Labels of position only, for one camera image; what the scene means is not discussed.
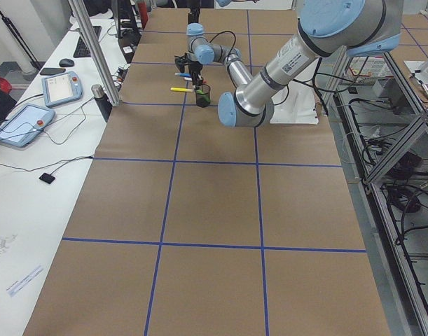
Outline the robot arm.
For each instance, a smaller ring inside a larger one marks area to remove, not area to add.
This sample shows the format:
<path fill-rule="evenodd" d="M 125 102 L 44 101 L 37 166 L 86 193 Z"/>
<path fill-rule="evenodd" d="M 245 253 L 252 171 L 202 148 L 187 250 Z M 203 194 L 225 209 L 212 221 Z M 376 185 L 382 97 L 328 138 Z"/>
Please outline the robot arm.
<path fill-rule="evenodd" d="M 305 1 L 297 32 L 258 74 L 251 76 L 235 48 L 210 43 L 199 23 L 186 28 L 188 54 L 203 65 L 222 63 L 235 85 L 218 103 L 226 127 L 259 127 L 270 122 L 272 98 L 319 57 L 344 47 L 350 57 L 395 49 L 401 37 L 402 1 Z"/>
<path fill-rule="evenodd" d="M 231 3 L 239 3 L 240 0 L 216 0 L 216 1 L 202 1 L 202 0 L 187 0 L 186 5 L 189 9 L 188 23 L 199 23 L 200 11 L 202 8 L 213 8 L 214 4 L 220 7 L 225 7 Z"/>

